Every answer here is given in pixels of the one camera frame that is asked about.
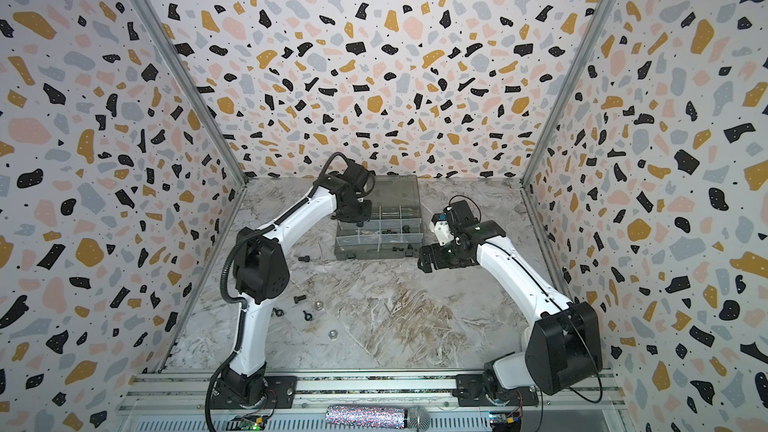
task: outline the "terrazzo patterned wall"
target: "terrazzo patterned wall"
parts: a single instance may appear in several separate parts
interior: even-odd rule
[[[234,181],[127,0],[3,0],[0,429],[107,430]]]
[[[618,0],[531,191],[638,430],[768,430],[765,0]]]
[[[150,0],[249,176],[514,177],[598,0]]]

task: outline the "white robotic arm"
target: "white robotic arm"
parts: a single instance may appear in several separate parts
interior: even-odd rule
[[[333,214],[338,220],[360,226],[370,219],[371,203],[362,197],[372,189],[365,191],[372,174],[350,160],[343,174],[326,174],[333,157],[297,204],[255,231],[244,228],[239,232],[222,272],[221,293],[225,301],[240,303],[240,320],[233,352],[211,378],[209,396],[216,389],[216,394],[225,393],[232,403],[244,408],[264,400],[265,341],[272,303],[290,276],[285,254],[325,216]],[[418,259],[421,270],[431,273],[433,269],[479,264],[499,281],[531,325],[523,354],[510,354],[486,364],[485,389],[492,400],[503,399],[516,387],[533,384],[546,394],[554,394],[602,368],[594,310],[586,303],[571,303],[546,283],[494,221],[480,223],[467,203],[460,201],[435,214],[430,228],[440,243],[422,247]],[[229,296],[227,290],[230,268],[237,297]],[[208,416],[209,408],[206,398]]]

